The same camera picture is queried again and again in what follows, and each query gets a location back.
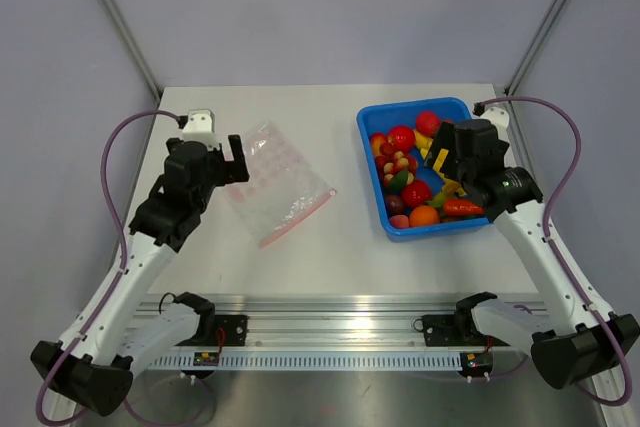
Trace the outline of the wrinkled red tomato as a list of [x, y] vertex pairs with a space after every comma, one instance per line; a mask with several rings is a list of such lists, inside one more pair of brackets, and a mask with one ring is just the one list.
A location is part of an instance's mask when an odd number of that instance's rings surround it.
[[427, 137], [434, 137], [441, 125], [440, 118], [431, 111], [421, 112], [415, 120], [416, 130]]

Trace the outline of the clear pink-dotted zip bag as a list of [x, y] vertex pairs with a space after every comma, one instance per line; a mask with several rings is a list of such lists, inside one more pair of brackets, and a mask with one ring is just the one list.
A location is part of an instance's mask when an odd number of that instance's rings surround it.
[[264, 248], [336, 195], [273, 122], [242, 137], [249, 181], [224, 188], [231, 207]]

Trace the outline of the red yellow mango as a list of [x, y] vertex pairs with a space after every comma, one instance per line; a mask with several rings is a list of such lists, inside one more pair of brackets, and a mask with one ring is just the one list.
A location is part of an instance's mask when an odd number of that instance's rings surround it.
[[387, 142], [387, 136], [383, 133], [376, 132], [369, 137], [369, 145], [374, 157], [380, 156], [380, 148]]

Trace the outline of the yellow banana bunch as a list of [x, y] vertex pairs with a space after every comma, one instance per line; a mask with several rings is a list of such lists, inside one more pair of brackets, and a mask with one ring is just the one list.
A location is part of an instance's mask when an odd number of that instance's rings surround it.
[[[433, 139], [419, 133], [416, 129], [413, 130], [415, 136], [415, 147], [418, 149], [423, 160], [427, 160], [427, 156], [430, 152]], [[462, 189], [458, 182], [448, 179], [442, 172], [441, 168], [446, 160], [449, 151], [447, 149], [441, 149], [434, 165], [431, 167], [438, 177], [443, 181], [442, 191], [447, 197], [464, 197], [466, 192]]]

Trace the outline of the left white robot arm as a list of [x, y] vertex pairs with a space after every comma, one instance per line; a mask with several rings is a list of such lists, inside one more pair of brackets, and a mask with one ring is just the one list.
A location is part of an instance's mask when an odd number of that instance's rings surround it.
[[230, 159], [198, 141], [168, 140], [164, 171], [120, 238], [120, 260], [59, 339], [39, 341], [30, 355], [43, 391], [108, 416], [166, 351], [219, 340], [214, 303], [189, 292], [132, 335], [125, 331], [149, 287], [200, 225], [214, 189], [248, 181], [242, 140], [237, 134], [228, 140]]

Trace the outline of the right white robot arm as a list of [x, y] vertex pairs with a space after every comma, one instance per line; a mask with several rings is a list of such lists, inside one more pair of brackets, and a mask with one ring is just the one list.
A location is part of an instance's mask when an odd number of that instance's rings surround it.
[[508, 147], [486, 119], [445, 123], [425, 165], [444, 159], [441, 173], [460, 183], [507, 239], [549, 319], [537, 320], [483, 292], [457, 302], [453, 327], [463, 342], [490, 336], [528, 354], [545, 382], [563, 389], [621, 365], [639, 337], [639, 324], [631, 314], [616, 314], [590, 285], [552, 227], [529, 172], [505, 165]]

